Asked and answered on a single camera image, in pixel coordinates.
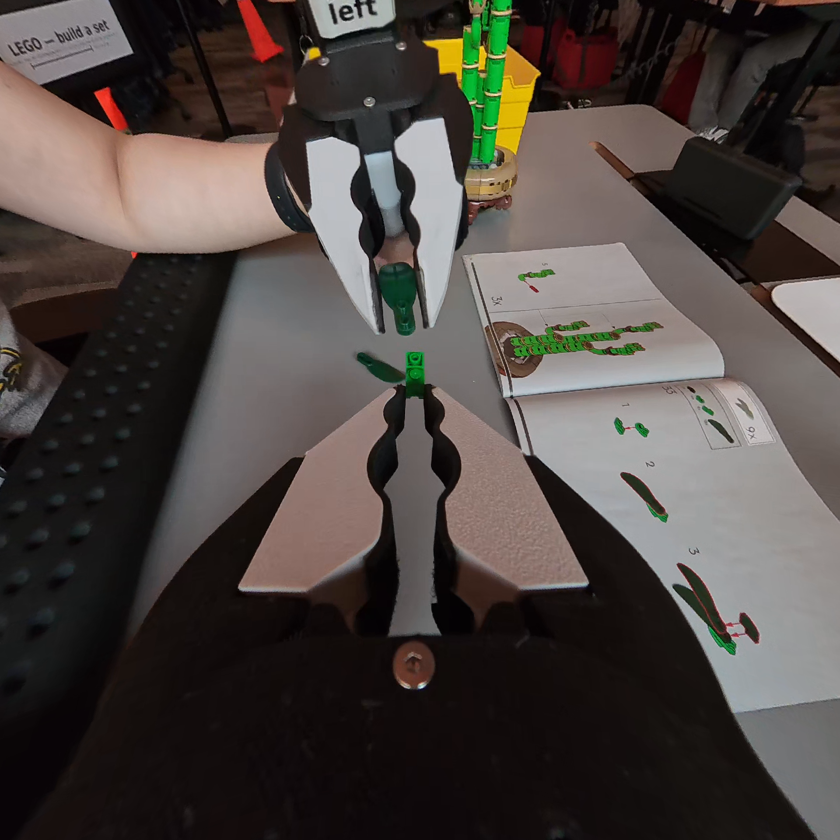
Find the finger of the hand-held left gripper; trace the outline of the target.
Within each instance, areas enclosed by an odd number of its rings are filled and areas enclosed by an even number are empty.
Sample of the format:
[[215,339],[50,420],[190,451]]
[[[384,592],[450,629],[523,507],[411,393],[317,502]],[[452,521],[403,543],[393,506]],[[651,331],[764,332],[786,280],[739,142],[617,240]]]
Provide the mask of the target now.
[[396,140],[396,157],[413,178],[409,235],[421,281],[423,325],[432,328],[448,288],[463,202],[443,117],[414,122]]
[[306,150],[311,195],[308,214],[318,239],[357,312],[374,333],[383,334],[372,245],[361,243],[365,219],[351,194],[353,178],[361,168],[360,150],[333,136],[309,140]]

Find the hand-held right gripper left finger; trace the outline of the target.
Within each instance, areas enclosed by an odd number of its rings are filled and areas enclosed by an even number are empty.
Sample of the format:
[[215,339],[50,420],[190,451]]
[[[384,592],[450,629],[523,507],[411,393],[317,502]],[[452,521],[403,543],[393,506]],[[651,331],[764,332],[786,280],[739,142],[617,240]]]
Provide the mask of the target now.
[[398,564],[385,486],[397,469],[406,389],[387,389],[311,448],[238,588],[335,606],[350,629],[386,635]]

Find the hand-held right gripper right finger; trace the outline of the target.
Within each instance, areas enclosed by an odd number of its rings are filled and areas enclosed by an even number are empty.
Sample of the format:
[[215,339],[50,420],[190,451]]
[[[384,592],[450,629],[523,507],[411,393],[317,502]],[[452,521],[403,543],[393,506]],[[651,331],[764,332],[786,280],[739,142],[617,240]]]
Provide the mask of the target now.
[[433,616],[470,634],[498,603],[588,585],[521,450],[441,388],[428,385],[425,427],[443,484],[434,535]]

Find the dark green lego leaf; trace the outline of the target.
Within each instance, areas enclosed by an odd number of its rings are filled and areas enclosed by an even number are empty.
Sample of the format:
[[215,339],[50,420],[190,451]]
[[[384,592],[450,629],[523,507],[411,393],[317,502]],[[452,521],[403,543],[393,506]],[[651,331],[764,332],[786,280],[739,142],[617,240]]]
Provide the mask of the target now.
[[384,265],[378,270],[377,281],[384,303],[393,312],[397,333],[403,337],[412,335],[416,329],[414,303],[417,299],[414,268],[403,261]]
[[406,374],[404,371],[368,353],[358,352],[355,355],[355,359],[375,378],[382,382],[398,384],[405,381]]

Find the person's left forearm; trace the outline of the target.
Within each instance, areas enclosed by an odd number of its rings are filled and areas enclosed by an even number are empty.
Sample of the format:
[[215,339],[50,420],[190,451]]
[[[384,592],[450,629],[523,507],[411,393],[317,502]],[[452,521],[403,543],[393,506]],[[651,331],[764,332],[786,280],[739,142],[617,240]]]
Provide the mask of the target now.
[[1,66],[1,206],[100,244],[208,254],[288,236],[268,145],[126,135]]

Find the green lego bamboo model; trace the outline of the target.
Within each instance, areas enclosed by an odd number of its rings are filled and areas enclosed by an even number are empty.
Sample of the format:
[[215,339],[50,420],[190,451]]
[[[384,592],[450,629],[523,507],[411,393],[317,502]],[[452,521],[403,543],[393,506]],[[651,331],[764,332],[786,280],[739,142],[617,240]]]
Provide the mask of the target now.
[[470,1],[468,6],[471,22],[464,29],[460,86],[474,125],[465,178],[472,223],[482,209],[510,207],[518,163],[510,149],[497,144],[512,2]]

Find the open lego instruction booklet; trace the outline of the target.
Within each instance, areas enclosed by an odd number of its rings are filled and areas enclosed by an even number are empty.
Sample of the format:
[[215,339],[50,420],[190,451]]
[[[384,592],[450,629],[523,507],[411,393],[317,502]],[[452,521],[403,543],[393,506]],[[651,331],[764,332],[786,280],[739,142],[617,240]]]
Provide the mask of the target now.
[[525,455],[642,555],[736,712],[838,698],[838,519],[623,244],[469,255]]

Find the black wristband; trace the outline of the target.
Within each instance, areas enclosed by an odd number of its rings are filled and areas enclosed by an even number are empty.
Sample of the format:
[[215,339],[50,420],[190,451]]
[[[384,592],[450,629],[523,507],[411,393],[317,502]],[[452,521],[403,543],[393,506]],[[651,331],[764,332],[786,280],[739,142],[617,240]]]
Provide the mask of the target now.
[[280,161],[279,141],[275,141],[266,153],[264,175],[269,199],[280,221],[294,233],[312,234],[312,222],[299,204],[289,185]]

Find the yellow plastic bin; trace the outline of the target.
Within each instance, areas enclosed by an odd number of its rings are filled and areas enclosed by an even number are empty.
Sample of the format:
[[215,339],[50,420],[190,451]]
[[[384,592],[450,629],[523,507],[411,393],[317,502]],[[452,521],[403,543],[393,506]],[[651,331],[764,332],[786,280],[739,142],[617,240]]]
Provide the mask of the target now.
[[[438,51],[440,71],[462,75],[463,45],[460,38],[428,39],[427,46]],[[507,49],[505,76],[502,83],[500,113],[497,126],[497,145],[517,153],[532,100],[539,70],[514,48]]]

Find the red bag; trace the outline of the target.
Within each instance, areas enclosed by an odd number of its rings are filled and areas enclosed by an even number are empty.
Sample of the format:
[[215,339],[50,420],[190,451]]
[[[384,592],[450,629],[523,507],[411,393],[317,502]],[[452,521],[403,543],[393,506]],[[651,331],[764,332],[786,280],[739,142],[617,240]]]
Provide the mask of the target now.
[[703,49],[699,49],[685,58],[679,64],[662,97],[659,110],[679,124],[687,125],[688,123],[691,105],[697,93],[705,60],[706,53]]
[[567,28],[557,45],[553,81],[565,90],[603,87],[612,78],[619,48],[616,27],[583,36]]

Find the black perforated mat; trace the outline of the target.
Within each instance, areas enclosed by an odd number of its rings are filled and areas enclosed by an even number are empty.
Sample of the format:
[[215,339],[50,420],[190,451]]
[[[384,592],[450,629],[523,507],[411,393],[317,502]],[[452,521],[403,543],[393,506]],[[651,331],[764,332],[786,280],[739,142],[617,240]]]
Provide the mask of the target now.
[[140,255],[3,483],[3,739],[94,690],[123,638],[235,260]]

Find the black box-shaped device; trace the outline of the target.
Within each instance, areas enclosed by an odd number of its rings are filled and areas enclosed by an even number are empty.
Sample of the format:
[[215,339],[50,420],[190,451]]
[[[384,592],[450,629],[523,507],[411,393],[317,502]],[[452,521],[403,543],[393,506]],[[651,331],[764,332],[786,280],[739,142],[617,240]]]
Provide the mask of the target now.
[[667,174],[664,194],[729,234],[752,241],[801,185],[798,175],[695,136]]

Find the white sign with black text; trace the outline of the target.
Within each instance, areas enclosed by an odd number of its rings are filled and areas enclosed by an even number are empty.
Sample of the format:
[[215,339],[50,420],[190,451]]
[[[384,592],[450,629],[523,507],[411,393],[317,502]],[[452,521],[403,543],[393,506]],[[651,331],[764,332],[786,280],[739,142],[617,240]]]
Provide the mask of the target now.
[[2,62],[39,85],[132,55],[109,1],[65,1],[17,11],[2,3]]

